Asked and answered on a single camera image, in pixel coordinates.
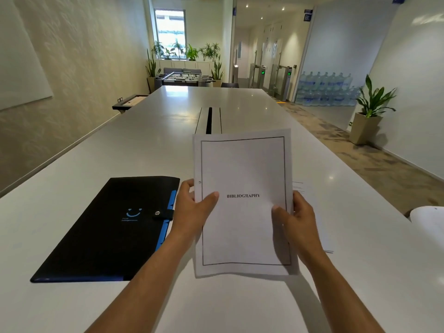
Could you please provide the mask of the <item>stack of white papers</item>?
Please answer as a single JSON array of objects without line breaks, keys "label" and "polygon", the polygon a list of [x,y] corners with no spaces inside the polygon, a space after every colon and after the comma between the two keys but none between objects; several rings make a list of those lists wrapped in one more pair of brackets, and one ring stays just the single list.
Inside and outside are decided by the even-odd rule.
[{"label": "stack of white papers", "polygon": [[304,199],[313,207],[318,234],[323,250],[326,253],[333,254],[334,248],[333,245],[331,244],[328,233],[322,221],[323,212],[318,205],[318,199],[314,194],[311,185],[307,181],[293,181],[292,187],[293,190],[298,191],[304,197]]}]

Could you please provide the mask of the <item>row of green windowsill plants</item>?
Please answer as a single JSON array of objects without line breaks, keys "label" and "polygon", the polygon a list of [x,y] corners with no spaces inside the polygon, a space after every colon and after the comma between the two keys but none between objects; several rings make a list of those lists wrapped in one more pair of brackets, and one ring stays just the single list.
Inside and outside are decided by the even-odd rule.
[{"label": "row of green windowsill plants", "polygon": [[201,48],[195,48],[191,44],[182,45],[176,40],[169,48],[155,41],[151,54],[154,59],[214,62],[220,60],[221,47],[218,43],[206,43]]}]

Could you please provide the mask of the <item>white wall board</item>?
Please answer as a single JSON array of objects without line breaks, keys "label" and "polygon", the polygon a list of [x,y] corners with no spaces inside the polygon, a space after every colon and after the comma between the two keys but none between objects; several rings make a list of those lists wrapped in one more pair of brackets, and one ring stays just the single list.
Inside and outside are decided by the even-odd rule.
[{"label": "white wall board", "polygon": [[0,111],[52,96],[18,9],[0,0]]}]

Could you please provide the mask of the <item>person's left forearm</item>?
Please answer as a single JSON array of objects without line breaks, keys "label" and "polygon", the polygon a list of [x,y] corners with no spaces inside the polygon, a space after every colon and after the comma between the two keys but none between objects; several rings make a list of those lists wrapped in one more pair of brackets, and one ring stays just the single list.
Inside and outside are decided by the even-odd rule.
[{"label": "person's left forearm", "polygon": [[160,249],[85,333],[151,333],[181,259],[197,229],[172,229]]}]

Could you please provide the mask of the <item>stack of blue water bottles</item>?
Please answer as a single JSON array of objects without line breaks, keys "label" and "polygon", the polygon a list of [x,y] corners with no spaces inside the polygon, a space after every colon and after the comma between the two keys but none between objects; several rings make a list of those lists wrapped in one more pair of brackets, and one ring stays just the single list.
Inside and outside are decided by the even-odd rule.
[{"label": "stack of blue water bottles", "polygon": [[302,72],[295,103],[302,106],[355,106],[361,86],[353,86],[352,74]]}]

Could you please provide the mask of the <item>person's left hand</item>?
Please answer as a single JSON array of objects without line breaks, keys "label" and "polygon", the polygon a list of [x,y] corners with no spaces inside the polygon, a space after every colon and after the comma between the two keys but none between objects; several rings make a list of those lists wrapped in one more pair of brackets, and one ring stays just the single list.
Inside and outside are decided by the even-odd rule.
[{"label": "person's left hand", "polygon": [[188,246],[192,244],[196,236],[202,231],[208,218],[198,218],[196,215],[194,192],[191,188],[194,180],[188,179],[182,182],[177,194],[173,225],[170,234],[180,237]]}]

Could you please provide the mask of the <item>white rounded chair back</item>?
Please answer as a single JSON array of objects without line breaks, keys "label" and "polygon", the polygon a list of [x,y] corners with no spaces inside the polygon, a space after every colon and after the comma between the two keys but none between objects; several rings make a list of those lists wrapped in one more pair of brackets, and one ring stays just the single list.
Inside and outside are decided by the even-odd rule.
[{"label": "white rounded chair back", "polygon": [[409,220],[444,253],[444,207],[415,208],[410,212]]}]

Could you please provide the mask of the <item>foosball table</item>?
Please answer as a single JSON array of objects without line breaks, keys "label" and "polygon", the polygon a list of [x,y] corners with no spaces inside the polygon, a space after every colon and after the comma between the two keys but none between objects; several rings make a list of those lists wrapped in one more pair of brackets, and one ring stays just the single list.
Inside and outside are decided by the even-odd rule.
[{"label": "foosball table", "polygon": [[214,78],[189,72],[160,74],[154,79],[154,89],[162,86],[212,87]]}]

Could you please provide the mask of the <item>tall snake plant in pot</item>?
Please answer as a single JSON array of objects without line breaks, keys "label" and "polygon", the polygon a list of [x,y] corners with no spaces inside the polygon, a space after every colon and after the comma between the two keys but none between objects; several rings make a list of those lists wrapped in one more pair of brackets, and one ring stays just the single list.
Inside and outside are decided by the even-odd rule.
[{"label": "tall snake plant in pot", "polygon": [[150,56],[149,50],[147,49],[147,62],[145,65],[145,69],[147,72],[147,83],[149,93],[153,93],[155,91],[155,79],[160,74],[161,68],[157,67],[156,60],[153,56]]},{"label": "tall snake plant in pot", "polygon": [[222,78],[224,72],[222,70],[222,63],[220,62],[220,55],[214,59],[213,69],[211,70],[212,79],[213,79],[213,87],[221,87]]}]

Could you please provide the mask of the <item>person's right forearm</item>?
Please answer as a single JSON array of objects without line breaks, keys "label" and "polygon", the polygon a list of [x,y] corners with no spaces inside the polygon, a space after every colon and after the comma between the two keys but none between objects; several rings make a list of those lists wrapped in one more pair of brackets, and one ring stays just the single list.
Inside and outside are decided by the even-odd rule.
[{"label": "person's right forearm", "polygon": [[332,333],[385,333],[323,250],[298,256],[312,276]]}]

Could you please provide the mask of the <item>potted plant in beige planter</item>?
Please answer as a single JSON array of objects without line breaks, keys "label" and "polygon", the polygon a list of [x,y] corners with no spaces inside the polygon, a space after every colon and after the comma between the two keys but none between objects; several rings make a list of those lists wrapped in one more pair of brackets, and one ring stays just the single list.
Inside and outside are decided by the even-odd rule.
[{"label": "potted plant in beige planter", "polygon": [[357,103],[361,106],[359,112],[356,112],[349,134],[349,140],[354,145],[365,145],[375,136],[379,123],[382,120],[382,114],[386,110],[396,111],[395,108],[388,106],[390,100],[396,97],[397,88],[386,91],[384,87],[373,89],[372,80],[369,75],[365,78],[365,87],[360,88],[360,96]]}]

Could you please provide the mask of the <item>access turnstile gate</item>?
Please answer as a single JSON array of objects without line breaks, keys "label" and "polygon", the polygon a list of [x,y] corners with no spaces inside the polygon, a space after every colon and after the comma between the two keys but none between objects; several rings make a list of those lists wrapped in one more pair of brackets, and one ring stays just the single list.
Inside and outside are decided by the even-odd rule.
[{"label": "access turnstile gate", "polygon": [[250,64],[248,88],[263,89],[266,66],[257,64],[258,51],[254,52],[253,63]]},{"label": "access turnstile gate", "polygon": [[281,65],[281,52],[279,59],[271,67],[268,95],[279,102],[287,102],[290,93],[292,74],[297,71],[297,65]]}]

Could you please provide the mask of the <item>black document folder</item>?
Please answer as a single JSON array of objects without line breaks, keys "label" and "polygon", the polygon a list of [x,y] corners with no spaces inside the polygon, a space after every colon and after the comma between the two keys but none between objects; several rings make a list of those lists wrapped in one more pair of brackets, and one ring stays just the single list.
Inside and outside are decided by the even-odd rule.
[{"label": "black document folder", "polygon": [[179,184],[110,178],[30,282],[130,281],[166,239]]}]

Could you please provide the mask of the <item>white bordered paper sheet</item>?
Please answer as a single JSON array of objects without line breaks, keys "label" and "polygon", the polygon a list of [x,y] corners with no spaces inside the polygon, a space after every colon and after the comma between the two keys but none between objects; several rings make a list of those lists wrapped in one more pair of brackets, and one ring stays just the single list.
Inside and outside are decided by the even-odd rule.
[{"label": "white bordered paper sheet", "polygon": [[293,211],[291,130],[193,137],[196,202],[219,200],[196,239],[197,277],[287,276],[298,259],[272,207]]}]

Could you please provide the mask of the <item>person's right hand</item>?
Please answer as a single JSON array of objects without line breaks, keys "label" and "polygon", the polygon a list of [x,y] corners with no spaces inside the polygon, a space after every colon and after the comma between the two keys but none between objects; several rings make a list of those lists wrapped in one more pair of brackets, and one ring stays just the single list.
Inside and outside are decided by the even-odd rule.
[{"label": "person's right hand", "polygon": [[313,207],[298,192],[293,191],[294,228],[291,236],[286,236],[296,250],[303,264],[310,268],[326,257],[318,234]]}]

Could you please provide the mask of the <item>white low cabinet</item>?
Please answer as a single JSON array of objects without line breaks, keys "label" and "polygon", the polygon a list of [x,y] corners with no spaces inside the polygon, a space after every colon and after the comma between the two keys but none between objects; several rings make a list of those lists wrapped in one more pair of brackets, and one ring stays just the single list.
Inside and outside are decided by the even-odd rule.
[{"label": "white low cabinet", "polygon": [[200,70],[202,75],[212,75],[214,71],[213,61],[188,61],[188,60],[166,60],[166,59],[155,59],[156,66],[161,68],[164,72],[165,68],[175,68],[175,69],[190,69],[190,70]]}]

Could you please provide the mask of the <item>window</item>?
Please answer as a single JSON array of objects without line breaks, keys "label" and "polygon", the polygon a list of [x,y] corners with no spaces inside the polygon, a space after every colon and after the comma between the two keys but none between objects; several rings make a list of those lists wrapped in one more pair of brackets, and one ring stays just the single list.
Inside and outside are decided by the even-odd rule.
[{"label": "window", "polygon": [[158,41],[164,49],[184,56],[186,50],[185,10],[155,9]]}]

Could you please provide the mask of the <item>black side table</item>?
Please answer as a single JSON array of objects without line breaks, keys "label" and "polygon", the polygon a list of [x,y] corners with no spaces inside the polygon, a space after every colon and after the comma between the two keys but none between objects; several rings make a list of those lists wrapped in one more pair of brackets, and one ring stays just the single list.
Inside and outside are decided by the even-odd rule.
[{"label": "black side table", "polygon": [[138,103],[143,101],[146,97],[149,95],[132,95],[126,99],[119,98],[118,103],[114,104],[112,106],[113,110],[119,111],[119,112],[125,112],[129,110],[130,108],[136,106]]}]

